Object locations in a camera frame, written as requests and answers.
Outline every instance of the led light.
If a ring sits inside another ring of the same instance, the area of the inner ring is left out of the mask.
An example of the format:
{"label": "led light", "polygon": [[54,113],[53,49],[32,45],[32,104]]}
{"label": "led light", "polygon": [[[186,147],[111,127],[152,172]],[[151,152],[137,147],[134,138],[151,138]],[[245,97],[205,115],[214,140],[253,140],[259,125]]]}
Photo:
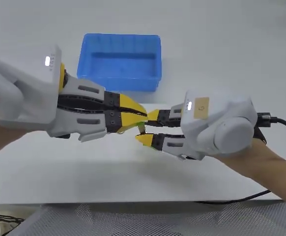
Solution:
{"label": "led light", "polygon": [[49,65],[50,65],[50,57],[46,57],[45,66],[49,66]]}
{"label": "led light", "polygon": [[188,111],[191,110],[192,102],[188,102]]}

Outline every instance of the blue plastic bin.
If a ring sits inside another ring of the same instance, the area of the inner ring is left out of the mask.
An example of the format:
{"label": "blue plastic bin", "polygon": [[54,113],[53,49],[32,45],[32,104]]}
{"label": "blue plastic bin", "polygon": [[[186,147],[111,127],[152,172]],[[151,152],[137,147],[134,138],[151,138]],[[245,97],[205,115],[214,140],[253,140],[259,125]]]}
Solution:
{"label": "blue plastic bin", "polygon": [[108,91],[155,91],[162,77],[160,37],[86,34],[77,76]]}

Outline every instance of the sticker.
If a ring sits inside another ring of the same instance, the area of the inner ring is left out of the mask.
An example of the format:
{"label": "sticker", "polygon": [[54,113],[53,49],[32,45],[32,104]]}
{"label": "sticker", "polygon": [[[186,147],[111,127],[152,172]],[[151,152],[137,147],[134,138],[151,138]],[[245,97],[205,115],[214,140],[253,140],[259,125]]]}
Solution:
{"label": "sticker", "polygon": [[194,104],[194,119],[208,118],[209,97],[197,97]]}

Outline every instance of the white background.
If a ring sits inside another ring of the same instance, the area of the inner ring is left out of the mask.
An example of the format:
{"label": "white background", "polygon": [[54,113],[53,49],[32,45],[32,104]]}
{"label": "white background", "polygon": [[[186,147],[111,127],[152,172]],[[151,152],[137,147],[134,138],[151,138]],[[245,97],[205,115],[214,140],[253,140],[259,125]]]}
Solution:
{"label": "white background", "polygon": [[[227,88],[286,119],[286,0],[0,0],[0,47],[56,42],[73,75],[89,32],[161,36],[158,90],[130,93],[142,103]],[[183,163],[142,147],[136,132],[83,144],[27,135],[0,152],[0,203],[222,200],[263,190],[212,159]],[[264,133],[286,158],[286,129]]]}

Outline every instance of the power cord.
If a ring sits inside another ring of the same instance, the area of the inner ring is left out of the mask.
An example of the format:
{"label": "power cord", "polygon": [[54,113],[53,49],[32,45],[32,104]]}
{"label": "power cord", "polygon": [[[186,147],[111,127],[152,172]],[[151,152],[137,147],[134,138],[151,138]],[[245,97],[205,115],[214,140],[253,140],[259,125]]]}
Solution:
{"label": "power cord", "polygon": [[[280,124],[286,126],[286,120],[284,120],[284,119],[272,117],[270,113],[258,113],[258,120],[257,120],[257,124],[256,124],[257,127],[271,127],[271,124],[273,124],[273,123],[280,123]],[[263,195],[268,194],[270,192],[271,192],[270,190],[265,190],[263,192],[248,196],[246,198],[230,200],[230,201],[220,201],[220,202],[198,201],[196,203],[210,204],[210,205],[227,205],[227,204],[232,204],[232,203],[241,203],[241,202],[245,202],[245,201],[263,196]]]}
{"label": "power cord", "polygon": [[[16,223],[17,224],[16,227],[18,227],[23,221],[24,221],[23,218],[17,218],[10,215],[0,215],[0,222]],[[2,236],[8,235],[8,233],[10,233],[12,230],[2,234]]]}

